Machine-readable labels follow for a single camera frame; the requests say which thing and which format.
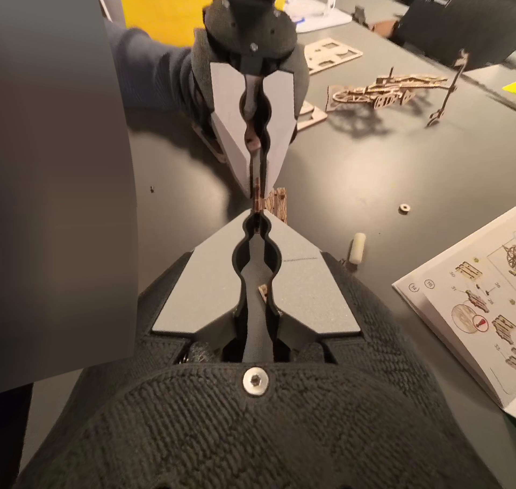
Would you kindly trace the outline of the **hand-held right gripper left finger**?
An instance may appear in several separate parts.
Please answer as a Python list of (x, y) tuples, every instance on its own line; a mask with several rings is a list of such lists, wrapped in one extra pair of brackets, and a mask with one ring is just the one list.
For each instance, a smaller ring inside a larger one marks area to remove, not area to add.
[(198, 245), (152, 327), (158, 334), (208, 343), (244, 341), (246, 287), (242, 270), (250, 260), (251, 210)]

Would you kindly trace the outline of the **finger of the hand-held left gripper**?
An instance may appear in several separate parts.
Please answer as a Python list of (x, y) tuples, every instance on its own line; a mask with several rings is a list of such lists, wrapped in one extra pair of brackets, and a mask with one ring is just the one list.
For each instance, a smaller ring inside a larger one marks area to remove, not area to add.
[(265, 197), (274, 188), (296, 129), (293, 74), (276, 71), (262, 81), (265, 125), (260, 136), (260, 185)]
[(211, 124), (230, 170), (244, 196), (252, 198), (252, 157), (255, 140), (248, 132), (241, 102), (245, 76), (224, 62), (210, 63), (213, 105)]

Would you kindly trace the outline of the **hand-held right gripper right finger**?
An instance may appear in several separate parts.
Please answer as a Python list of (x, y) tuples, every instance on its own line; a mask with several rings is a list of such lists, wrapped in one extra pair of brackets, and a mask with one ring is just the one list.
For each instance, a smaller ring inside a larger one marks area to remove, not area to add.
[(274, 343), (356, 336), (360, 326), (321, 250), (268, 210), (261, 212), (266, 322)]

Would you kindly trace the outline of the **small notched wooden model part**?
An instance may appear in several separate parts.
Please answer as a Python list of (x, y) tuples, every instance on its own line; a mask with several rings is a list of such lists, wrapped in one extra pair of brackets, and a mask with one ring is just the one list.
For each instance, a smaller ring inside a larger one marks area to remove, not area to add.
[(261, 192), (261, 180), (260, 177), (255, 177), (253, 181), (253, 212), (257, 215), (262, 212), (266, 207), (265, 198)]

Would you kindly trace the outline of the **slatted wooden model panel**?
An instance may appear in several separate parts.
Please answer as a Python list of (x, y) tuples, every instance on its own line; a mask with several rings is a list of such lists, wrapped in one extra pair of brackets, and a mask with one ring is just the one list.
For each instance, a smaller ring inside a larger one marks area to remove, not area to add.
[(285, 188), (275, 188), (263, 199), (262, 208), (287, 224), (287, 199)]

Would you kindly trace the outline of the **person's left forearm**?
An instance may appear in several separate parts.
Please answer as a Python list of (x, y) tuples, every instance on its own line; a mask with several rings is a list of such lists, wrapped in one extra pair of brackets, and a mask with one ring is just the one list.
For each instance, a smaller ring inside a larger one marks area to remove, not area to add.
[(199, 120), (191, 48), (164, 45), (103, 18), (125, 109), (182, 112)]

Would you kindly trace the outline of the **laser-cut wooden parts sheet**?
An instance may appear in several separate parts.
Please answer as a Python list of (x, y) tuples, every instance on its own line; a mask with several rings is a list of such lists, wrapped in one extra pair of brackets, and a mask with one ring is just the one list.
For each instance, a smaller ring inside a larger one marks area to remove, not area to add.
[(309, 75), (312, 76), (360, 58), (363, 52), (332, 38), (325, 38), (305, 45), (304, 55)]
[[(303, 102), (300, 111), (300, 120), (297, 123), (296, 132), (299, 134), (301, 131), (306, 130), (316, 124), (320, 124), (327, 119), (327, 114), (319, 109), (318, 107), (310, 104), (309, 102)], [(204, 131), (197, 124), (192, 124), (193, 131), (201, 139), (204, 145), (210, 150), (218, 162), (225, 164), (227, 163), (227, 157), (219, 144), (217, 138)]]

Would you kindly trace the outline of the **assembled wooden model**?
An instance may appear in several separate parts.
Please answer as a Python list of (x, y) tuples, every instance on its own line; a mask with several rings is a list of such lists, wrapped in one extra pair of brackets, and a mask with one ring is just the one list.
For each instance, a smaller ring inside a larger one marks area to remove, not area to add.
[(331, 85), (327, 91), (326, 112), (334, 112), (344, 105), (365, 104), (374, 110), (398, 103), (405, 105), (418, 90), (442, 89), (454, 92), (455, 87), (446, 84), (446, 77), (425, 74), (378, 76), (373, 84), (361, 87)]

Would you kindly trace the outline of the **cream cylindrical wax stick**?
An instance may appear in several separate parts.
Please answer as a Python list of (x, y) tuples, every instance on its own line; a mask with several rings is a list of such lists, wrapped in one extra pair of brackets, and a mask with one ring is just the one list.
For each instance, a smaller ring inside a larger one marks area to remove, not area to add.
[(356, 233), (352, 239), (348, 261), (354, 266), (361, 264), (365, 251), (366, 234)]

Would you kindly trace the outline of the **white stand base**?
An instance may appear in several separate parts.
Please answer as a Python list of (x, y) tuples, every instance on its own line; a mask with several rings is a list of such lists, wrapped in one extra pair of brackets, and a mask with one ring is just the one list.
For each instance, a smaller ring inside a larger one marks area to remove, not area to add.
[(336, 0), (285, 0), (283, 10), (296, 25), (298, 34), (348, 24), (352, 16), (336, 8)]

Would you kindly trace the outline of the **yellow panel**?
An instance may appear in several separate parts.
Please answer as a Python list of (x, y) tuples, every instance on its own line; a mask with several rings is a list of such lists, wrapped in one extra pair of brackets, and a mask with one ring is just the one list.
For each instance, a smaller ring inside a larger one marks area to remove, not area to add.
[(139, 28), (165, 45), (191, 47), (212, 0), (121, 0), (127, 28)]

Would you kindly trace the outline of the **white instruction booklet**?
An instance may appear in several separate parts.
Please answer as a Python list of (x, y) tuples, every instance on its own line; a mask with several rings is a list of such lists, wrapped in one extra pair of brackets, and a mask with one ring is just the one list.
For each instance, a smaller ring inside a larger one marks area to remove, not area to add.
[(392, 287), (515, 418), (515, 208)]

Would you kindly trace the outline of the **black bag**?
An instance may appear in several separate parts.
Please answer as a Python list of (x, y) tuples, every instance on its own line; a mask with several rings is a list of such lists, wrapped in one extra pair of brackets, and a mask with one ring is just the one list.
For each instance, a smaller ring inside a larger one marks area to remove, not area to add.
[(515, 53), (515, 0), (414, 0), (393, 35), (445, 66), (461, 51), (466, 70), (497, 65)]

